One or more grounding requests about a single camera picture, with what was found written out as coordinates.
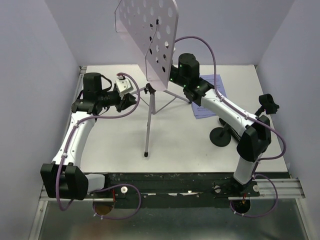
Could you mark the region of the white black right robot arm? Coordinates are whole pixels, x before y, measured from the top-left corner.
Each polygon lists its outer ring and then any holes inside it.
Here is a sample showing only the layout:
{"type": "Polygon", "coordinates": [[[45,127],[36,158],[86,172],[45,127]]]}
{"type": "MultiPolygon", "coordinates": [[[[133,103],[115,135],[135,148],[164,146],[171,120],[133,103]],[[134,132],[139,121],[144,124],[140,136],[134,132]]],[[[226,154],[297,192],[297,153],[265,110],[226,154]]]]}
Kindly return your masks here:
{"type": "Polygon", "coordinates": [[[183,93],[190,102],[218,115],[240,136],[236,147],[239,160],[230,191],[236,196],[243,195],[253,179],[258,160],[271,143],[270,120],[240,108],[219,93],[213,84],[201,78],[200,63],[191,53],[178,57],[178,66],[171,67],[169,80],[183,87],[183,93]]]}

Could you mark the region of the black clip microphone stand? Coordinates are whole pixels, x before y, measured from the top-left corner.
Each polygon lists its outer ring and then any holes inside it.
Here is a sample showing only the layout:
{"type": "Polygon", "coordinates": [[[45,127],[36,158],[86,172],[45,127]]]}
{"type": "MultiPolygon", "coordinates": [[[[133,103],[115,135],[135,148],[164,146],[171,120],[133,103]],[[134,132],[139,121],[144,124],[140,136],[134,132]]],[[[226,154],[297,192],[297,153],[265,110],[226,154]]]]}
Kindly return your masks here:
{"type": "Polygon", "coordinates": [[[273,96],[269,93],[260,95],[258,97],[260,108],[255,112],[259,117],[263,112],[267,115],[276,114],[280,106],[274,102],[273,96]]]}

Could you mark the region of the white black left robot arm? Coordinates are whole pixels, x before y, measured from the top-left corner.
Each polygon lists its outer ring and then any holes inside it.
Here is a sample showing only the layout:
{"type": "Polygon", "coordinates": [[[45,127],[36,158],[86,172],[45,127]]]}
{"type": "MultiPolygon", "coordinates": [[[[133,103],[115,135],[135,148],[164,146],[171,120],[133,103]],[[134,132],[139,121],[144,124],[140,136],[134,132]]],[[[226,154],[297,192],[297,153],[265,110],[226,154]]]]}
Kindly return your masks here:
{"type": "Polygon", "coordinates": [[[70,124],[57,154],[51,163],[44,163],[40,175],[49,198],[83,200],[90,192],[104,198],[110,194],[111,185],[101,173],[85,174],[81,159],[88,136],[103,110],[115,107],[117,112],[135,108],[138,104],[131,94],[133,83],[124,74],[117,74],[109,87],[103,88],[101,73],[83,75],[83,89],[71,105],[70,124]]]}

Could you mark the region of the lilac tripod music stand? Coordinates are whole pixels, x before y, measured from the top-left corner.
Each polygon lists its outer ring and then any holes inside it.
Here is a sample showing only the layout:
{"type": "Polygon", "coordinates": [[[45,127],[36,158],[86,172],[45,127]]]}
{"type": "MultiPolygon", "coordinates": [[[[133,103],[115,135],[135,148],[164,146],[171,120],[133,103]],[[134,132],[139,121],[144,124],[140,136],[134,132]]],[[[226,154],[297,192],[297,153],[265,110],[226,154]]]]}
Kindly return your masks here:
{"type": "Polygon", "coordinates": [[[115,31],[133,53],[147,81],[144,88],[137,90],[149,94],[144,157],[149,155],[152,115],[158,113],[156,92],[187,101],[168,91],[178,19],[174,0],[119,0],[114,10],[115,31]]]}

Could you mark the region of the white sheet music page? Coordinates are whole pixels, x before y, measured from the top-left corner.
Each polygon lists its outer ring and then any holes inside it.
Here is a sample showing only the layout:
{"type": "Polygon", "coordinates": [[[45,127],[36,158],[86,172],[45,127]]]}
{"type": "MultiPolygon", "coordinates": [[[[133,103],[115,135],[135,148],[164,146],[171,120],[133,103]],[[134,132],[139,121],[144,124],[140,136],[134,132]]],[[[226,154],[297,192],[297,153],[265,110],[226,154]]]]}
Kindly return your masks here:
{"type": "MultiPolygon", "coordinates": [[[[208,83],[210,83],[211,85],[215,85],[213,74],[200,75],[200,77],[208,83]]],[[[216,75],[216,88],[219,91],[219,93],[222,94],[224,97],[227,96],[222,78],[219,74],[216,75]]]]}

